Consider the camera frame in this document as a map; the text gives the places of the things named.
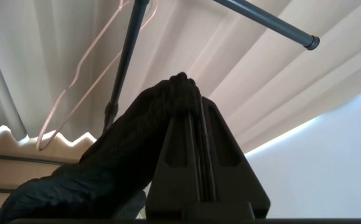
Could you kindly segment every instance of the black fabric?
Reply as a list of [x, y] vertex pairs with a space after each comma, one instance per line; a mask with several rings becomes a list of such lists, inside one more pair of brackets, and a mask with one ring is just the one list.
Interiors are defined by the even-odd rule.
[[129, 213], [121, 208], [132, 198], [135, 205], [146, 199], [140, 192], [152, 180], [170, 118], [197, 115], [199, 98], [195, 82], [185, 73], [144, 90], [79, 163], [27, 181], [10, 194], [0, 209], [0, 224], [17, 218], [110, 218]]

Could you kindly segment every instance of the pink cord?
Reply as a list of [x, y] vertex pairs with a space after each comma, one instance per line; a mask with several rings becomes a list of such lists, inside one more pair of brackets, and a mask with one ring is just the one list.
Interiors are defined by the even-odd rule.
[[[158, 9], [158, 0], [154, 0], [154, 2], [156, 3], [156, 7], [154, 8], [153, 13], [151, 14], [150, 18], [142, 25], [141, 29], [142, 30], [149, 22], [150, 20], [154, 17], [154, 15], [157, 12]], [[88, 91], [82, 96], [81, 100], [75, 105], [75, 107], [73, 108], [73, 110], [71, 110], [71, 112], [67, 115], [67, 117], [65, 118], [64, 122], [62, 123], [62, 125], [60, 125], [60, 127], [54, 132], [54, 134], [52, 135], [52, 137], [50, 137], [48, 143], [44, 146], [41, 147], [41, 141], [42, 141], [42, 136], [44, 135], [48, 124], [50, 123], [50, 120], [52, 119], [54, 113], [56, 112], [57, 107], [59, 106], [60, 100], [62, 100], [62, 97], [64, 96], [64, 94], [66, 93], [67, 90], [69, 90], [71, 87], [73, 87], [73, 85], [75, 84], [75, 82], [78, 80], [78, 76], [80, 74], [80, 69], [81, 69], [81, 65], [83, 63], [83, 61], [86, 59], [86, 57], [89, 55], [89, 53], [91, 52], [91, 50], [94, 48], [94, 46], [96, 45], [96, 43], [99, 41], [100, 37], [103, 35], [103, 33], [107, 30], [108, 26], [113, 22], [114, 18], [117, 16], [117, 14], [122, 10], [122, 8], [124, 6], [126, 6], [129, 3], [129, 1], [124, 2], [124, 0], [120, 0], [120, 4], [117, 8], [117, 10], [114, 12], [114, 14], [112, 15], [112, 17], [109, 19], [109, 21], [106, 23], [106, 25], [104, 26], [104, 28], [102, 28], [102, 30], [100, 31], [100, 33], [98, 34], [98, 36], [94, 39], [94, 41], [92, 42], [92, 44], [89, 46], [88, 50], [84, 53], [84, 55], [82, 56], [80, 62], [77, 65], [77, 70], [75, 72], [75, 76], [73, 81], [71, 82], [71, 84], [64, 89], [61, 94], [59, 95], [59, 97], [57, 98], [53, 108], [50, 110], [50, 113], [47, 117], [47, 119], [45, 120], [44, 125], [42, 126], [42, 129], [40, 130], [39, 134], [38, 134], [38, 139], [37, 139], [37, 144], [36, 147], [39, 151], [44, 150], [54, 139], [54, 137], [56, 137], [57, 133], [59, 133], [59, 131], [63, 128], [64, 124], [68, 121], [68, 119], [71, 117], [71, 115], [74, 114], [74, 112], [77, 110], [77, 108], [81, 105], [81, 103], [84, 101], [84, 99], [89, 95], [89, 93], [92, 91], [92, 89], [94, 89], [94, 87], [98, 84], [98, 82], [101, 80], [101, 78], [103, 78], [103, 76], [106, 74], [106, 72], [109, 70], [109, 68], [112, 66], [112, 64], [117, 60], [117, 58], [121, 55], [122, 53], [122, 49], [120, 50], [120, 52], [112, 59], [112, 61], [107, 65], [107, 67], [104, 69], [104, 71], [99, 75], [99, 77], [95, 80], [95, 82], [91, 85], [91, 87], [88, 89]]]

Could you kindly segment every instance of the gloved hand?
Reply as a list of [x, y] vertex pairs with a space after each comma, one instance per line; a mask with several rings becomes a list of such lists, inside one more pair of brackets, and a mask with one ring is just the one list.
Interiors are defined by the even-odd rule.
[[198, 115], [199, 99], [185, 73], [144, 90], [79, 163], [20, 185], [3, 203], [0, 224], [18, 218], [110, 218], [135, 195], [140, 200], [170, 118]]

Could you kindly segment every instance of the white wall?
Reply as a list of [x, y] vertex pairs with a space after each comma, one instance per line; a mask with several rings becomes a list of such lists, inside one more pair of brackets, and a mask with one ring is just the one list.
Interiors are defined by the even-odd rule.
[[361, 95], [292, 133], [246, 155], [268, 218], [361, 218]]

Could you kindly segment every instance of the corrugated ceiling panel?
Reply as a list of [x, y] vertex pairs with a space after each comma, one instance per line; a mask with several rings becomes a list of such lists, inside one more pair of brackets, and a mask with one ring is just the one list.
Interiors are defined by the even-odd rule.
[[[118, 2], [0, 0], [0, 125], [18, 139], [37, 136]], [[139, 35], [119, 115], [142, 90], [185, 71], [216, 102], [247, 152], [361, 92], [361, 0], [251, 1], [318, 35], [321, 44], [313, 51], [212, 0], [158, 2], [156, 16]], [[86, 59], [50, 130], [122, 48], [131, 8], [123, 9]], [[117, 66], [65, 125], [67, 139], [101, 134]]]

